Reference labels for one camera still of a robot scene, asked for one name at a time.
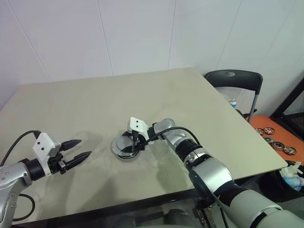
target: metal disc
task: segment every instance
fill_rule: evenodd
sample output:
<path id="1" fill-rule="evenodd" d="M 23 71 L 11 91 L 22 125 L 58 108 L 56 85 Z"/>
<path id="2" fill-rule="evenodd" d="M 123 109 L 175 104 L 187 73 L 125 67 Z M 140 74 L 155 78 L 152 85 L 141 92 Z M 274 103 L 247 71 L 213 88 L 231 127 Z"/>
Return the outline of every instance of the metal disc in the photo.
<path id="1" fill-rule="evenodd" d="M 274 142 L 274 139 L 271 138 L 271 137 L 263 137 L 263 139 L 265 139 L 265 141 L 268 142 L 268 143 Z"/>
<path id="2" fill-rule="evenodd" d="M 285 148 L 284 144 L 281 142 L 272 142 L 271 146 L 278 151 L 282 151 Z"/>
<path id="3" fill-rule="evenodd" d="M 266 128 L 264 128 L 264 132 L 266 134 L 274 134 L 275 130 L 272 127 L 266 127 Z"/>
<path id="4" fill-rule="evenodd" d="M 132 139 L 128 136 L 118 136 L 114 138 L 111 144 L 112 152 L 120 159 L 120 160 L 133 160 L 140 152 L 132 152 L 126 153 L 122 152 L 122 150 L 126 147 L 132 146 Z"/>
<path id="5" fill-rule="evenodd" d="M 262 128 L 256 128 L 256 132 L 259 133 L 260 135 L 265 134 L 265 132 Z"/>
<path id="6" fill-rule="evenodd" d="M 296 149 L 293 148 L 293 147 L 287 146 L 287 147 L 284 148 L 284 152 L 289 154 L 289 155 L 295 155 L 296 154 Z"/>

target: white wall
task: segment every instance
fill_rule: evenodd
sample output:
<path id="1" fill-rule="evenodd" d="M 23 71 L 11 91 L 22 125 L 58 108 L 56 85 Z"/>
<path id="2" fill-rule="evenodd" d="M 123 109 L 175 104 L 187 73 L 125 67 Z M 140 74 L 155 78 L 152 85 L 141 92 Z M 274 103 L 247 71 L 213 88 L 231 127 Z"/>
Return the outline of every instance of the white wall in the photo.
<path id="1" fill-rule="evenodd" d="M 0 0 L 0 108 L 19 85 L 195 66 L 257 71 L 271 114 L 304 70 L 304 0 Z M 221 90 L 250 107 L 252 93 Z"/>

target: floor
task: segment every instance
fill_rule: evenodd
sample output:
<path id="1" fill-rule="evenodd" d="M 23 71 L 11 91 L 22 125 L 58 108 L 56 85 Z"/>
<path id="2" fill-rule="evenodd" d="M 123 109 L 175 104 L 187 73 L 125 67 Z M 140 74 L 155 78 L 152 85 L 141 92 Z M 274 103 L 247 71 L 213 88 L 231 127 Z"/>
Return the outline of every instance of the floor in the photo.
<path id="1" fill-rule="evenodd" d="M 258 176 L 254 177 L 253 179 L 248 180 L 247 182 L 243 183 L 242 186 L 248 189 L 255 190 L 257 192 L 260 192 L 259 186 L 258 186 Z M 106 218 L 99 218 L 96 220 L 92 220 L 90 222 L 81 222 L 77 224 L 76 226 L 56 226 L 57 228 L 83 228 L 83 227 L 91 227 L 91 228 L 111 228 L 113 227 L 113 224 L 119 220 L 122 217 L 131 216 L 133 218 L 136 218 L 136 223 L 140 226 L 151 226 L 151 225 L 162 225 L 164 222 L 164 215 L 167 214 L 171 209 L 181 209 L 185 211 L 190 219 L 195 224 L 195 227 L 197 228 L 209 228 L 206 224 L 200 221 L 198 212 L 196 210 L 196 205 L 198 203 L 199 198 L 195 199 L 185 199 L 175 202 L 170 202 L 167 204 L 163 204 L 161 206 L 157 207 L 151 207 L 147 209 L 132 211 L 124 214 L 109 216 Z M 289 210 L 295 215 L 299 216 L 300 218 L 304 219 L 304 197 L 286 201 L 283 203 L 278 203 L 280 206 L 282 206 L 283 209 Z M 212 228 L 225 228 L 224 222 L 219 210 L 219 207 L 214 204 L 211 207 L 208 208 L 210 213 L 210 220 L 214 222 L 214 224 L 211 224 Z M 226 216 L 227 223 L 229 228 L 237 228 L 233 222 L 230 221 L 230 219 Z"/>

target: table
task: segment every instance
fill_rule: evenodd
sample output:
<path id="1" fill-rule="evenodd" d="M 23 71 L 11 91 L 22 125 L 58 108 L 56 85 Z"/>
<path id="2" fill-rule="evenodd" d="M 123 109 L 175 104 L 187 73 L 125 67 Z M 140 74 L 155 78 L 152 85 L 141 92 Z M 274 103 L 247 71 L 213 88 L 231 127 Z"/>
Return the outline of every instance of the table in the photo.
<path id="1" fill-rule="evenodd" d="M 0 112 L 0 157 L 23 132 L 40 129 L 60 141 L 83 140 L 64 152 L 90 157 L 64 175 L 42 178 L 24 190 L 36 201 L 22 222 L 48 219 L 192 189 L 188 172 L 166 142 L 158 141 L 133 162 L 110 151 L 131 116 L 147 124 L 173 118 L 195 133 L 207 151 L 243 178 L 286 166 L 202 75 L 193 68 L 24 85 Z M 6 164 L 34 158 L 27 136 Z M 19 198 L 15 217 L 30 203 Z"/>

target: black chair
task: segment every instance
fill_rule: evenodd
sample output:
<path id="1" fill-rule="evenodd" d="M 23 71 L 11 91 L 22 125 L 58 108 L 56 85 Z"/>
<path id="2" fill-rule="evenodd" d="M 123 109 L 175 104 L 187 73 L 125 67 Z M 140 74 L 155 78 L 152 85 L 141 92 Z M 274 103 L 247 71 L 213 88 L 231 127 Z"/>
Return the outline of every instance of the black chair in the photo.
<path id="1" fill-rule="evenodd" d="M 205 78 L 213 87 L 227 86 L 255 91 L 255 97 L 248 118 L 248 122 L 251 122 L 263 82 L 263 77 L 260 74 L 245 70 L 216 70 L 207 73 Z"/>

